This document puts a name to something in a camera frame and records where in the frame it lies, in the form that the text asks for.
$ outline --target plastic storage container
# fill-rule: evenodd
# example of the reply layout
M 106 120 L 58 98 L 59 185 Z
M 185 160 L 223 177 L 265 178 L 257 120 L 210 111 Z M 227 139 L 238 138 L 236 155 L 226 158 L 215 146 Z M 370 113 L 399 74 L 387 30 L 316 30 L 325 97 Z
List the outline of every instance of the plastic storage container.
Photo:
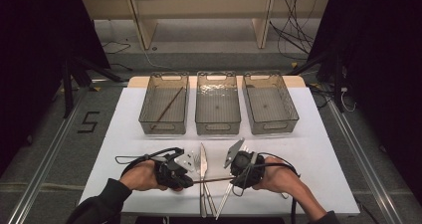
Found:
M 234 72 L 199 72 L 196 93 L 196 131 L 201 134 L 237 134 L 240 108 Z
M 189 98 L 188 73 L 149 77 L 139 122 L 145 134 L 184 134 Z
M 280 72 L 246 73 L 242 86 L 252 134 L 294 130 L 299 116 Z

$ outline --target person's hand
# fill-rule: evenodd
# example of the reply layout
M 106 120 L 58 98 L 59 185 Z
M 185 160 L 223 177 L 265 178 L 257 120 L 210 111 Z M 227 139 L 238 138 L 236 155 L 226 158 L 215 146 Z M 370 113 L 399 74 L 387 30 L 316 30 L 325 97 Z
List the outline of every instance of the person's hand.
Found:
M 130 169 L 120 179 L 130 190 L 146 191 L 149 189 L 166 190 L 166 186 L 158 185 L 154 174 L 154 161 L 147 160 L 140 162 Z
M 279 158 L 266 157 L 266 163 L 284 163 Z M 300 187 L 303 183 L 301 180 L 287 167 L 284 166 L 267 166 L 263 179 L 256 185 L 252 186 L 255 190 L 267 189 L 272 192 L 287 192 L 292 194 L 296 187 Z

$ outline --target white tabletop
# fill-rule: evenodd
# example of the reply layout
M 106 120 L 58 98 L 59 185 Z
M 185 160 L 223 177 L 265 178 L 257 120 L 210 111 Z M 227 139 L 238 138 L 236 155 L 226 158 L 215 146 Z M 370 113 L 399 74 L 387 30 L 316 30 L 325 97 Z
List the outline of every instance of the white tabletop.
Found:
M 229 168 L 223 168 L 228 148 L 245 137 L 245 145 L 250 150 L 273 153 L 289 161 L 326 210 L 334 210 L 339 216 L 357 215 L 359 210 L 309 89 L 289 88 L 300 117 L 292 133 L 252 135 L 243 93 L 240 84 L 238 86 L 242 117 L 240 133 L 220 137 L 197 135 L 194 121 L 195 89 L 190 90 L 186 134 L 166 137 L 145 135 L 140 126 L 138 118 L 146 88 L 123 89 L 81 202 L 99 195 L 108 178 L 120 177 L 125 165 L 117 164 L 114 161 L 116 156 L 144 155 L 166 147 L 182 147 L 185 151 L 199 153 L 200 142 L 203 142 L 208 159 L 206 176 L 217 178 L 229 173 Z M 199 179 L 196 173 L 188 175 L 194 180 Z M 220 205 L 227 184 L 228 181 L 208 183 L 216 208 Z M 291 204 L 291 197 L 284 199 L 280 194 L 248 188 L 242 197 L 230 195 L 221 216 L 288 215 Z M 199 185 L 181 192 L 134 191 L 125 201 L 122 212 L 136 215 L 200 216 Z M 304 213 L 299 205 L 297 213 Z

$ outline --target gray floor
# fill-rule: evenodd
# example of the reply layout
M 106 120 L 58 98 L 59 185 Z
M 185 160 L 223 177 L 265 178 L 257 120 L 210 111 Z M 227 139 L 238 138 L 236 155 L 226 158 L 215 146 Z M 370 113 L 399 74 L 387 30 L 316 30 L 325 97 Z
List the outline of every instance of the gray floor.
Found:
M 282 26 L 285 21 L 273 22 Z M 314 36 L 317 26 L 318 19 L 309 20 L 305 26 L 307 34 Z M 146 54 L 140 50 L 130 21 L 96 21 L 96 29 L 104 44 L 110 41 L 130 44 L 124 51 L 107 54 L 112 64 L 132 68 L 132 71 L 129 71 L 120 65 L 111 66 L 111 71 L 123 78 L 168 69 L 189 71 L 192 74 L 200 70 L 234 70 L 241 73 L 269 69 L 278 69 L 286 73 L 292 69 L 293 62 L 302 64 L 304 61 L 283 57 L 278 47 L 289 56 L 306 57 L 306 54 L 299 53 L 295 47 L 287 43 L 285 46 L 284 41 L 278 46 L 278 35 L 271 29 L 266 48 L 258 49 L 250 20 L 159 21 L 151 49 L 146 51 Z M 113 53 L 124 47 L 126 45 L 108 44 L 105 51 Z M 317 69 L 318 66 L 315 66 L 303 73 L 307 83 L 317 82 Z M 95 80 L 104 79 L 96 73 L 90 74 Z M 96 82 L 92 87 L 97 89 L 90 89 L 82 99 L 78 113 L 53 165 L 48 170 L 40 192 L 29 208 L 25 223 L 64 223 L 82 195 L 123 88 L 117 84 L 102 82 Z M 80 93 L 81 91 L 75 91 L 76 96 Z M 315 95 L 315 101 L 317 106 L 325 102 L 319 95 Z M 353 103 L 350 98 L 345 98 L 345 102 Z M 80 133 L 80 130 L 92 127 L 83 124 L 87 112 L 98 112 L 90 115 L 90 120 L 98 124 L 94 132 Z M 325 106 L 319 109 L 319 113 L 354 196 L 379 223 L 388 223 L 350 151 L 333 115 L 332 107 Z M 32 144 L 21 148 L 0 178 L 0 223 L 7 223 L 27 184 L 37 173 L 38 166 L 64 121 L 63 114 L 64 94 L 58 90 L 48 112 L 33 132 Z M 421 206 L 391 163 L 388 154 L 379 149 L 380 143 L 364 115 L 356 109 L 354 112 L 345 112 L 344 116 L 365 154 L 370 157 L 370 164 L 391 197 L 402 223 L 422 223 Z M 123 217 L 122 223 L 133 223 L 133 219 L 134 217 Z M 364 210 L 360 215 L 342 219 L 341 222 L 374 223 Z M 298 223 L 307 223 L 307 220 L 299 216 Z

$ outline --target sleeve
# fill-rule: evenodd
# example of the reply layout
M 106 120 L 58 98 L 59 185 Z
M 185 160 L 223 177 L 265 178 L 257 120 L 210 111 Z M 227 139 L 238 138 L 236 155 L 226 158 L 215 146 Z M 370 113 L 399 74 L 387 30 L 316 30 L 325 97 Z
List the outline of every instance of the sleeve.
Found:
M 121 182 L 109 179 L 99 196 L 82 202 L 70 215 L 67 224 L 110 223 L 119 218 L 123 202 L 130 196 L 129 190 Z
M 320 218 L 318 221 L 312 222 L 312 224 L 340 224 L 340 222 L 335 216 L 335 213 L 333 211 L 329 211 L 326 213 L 325 216 Z

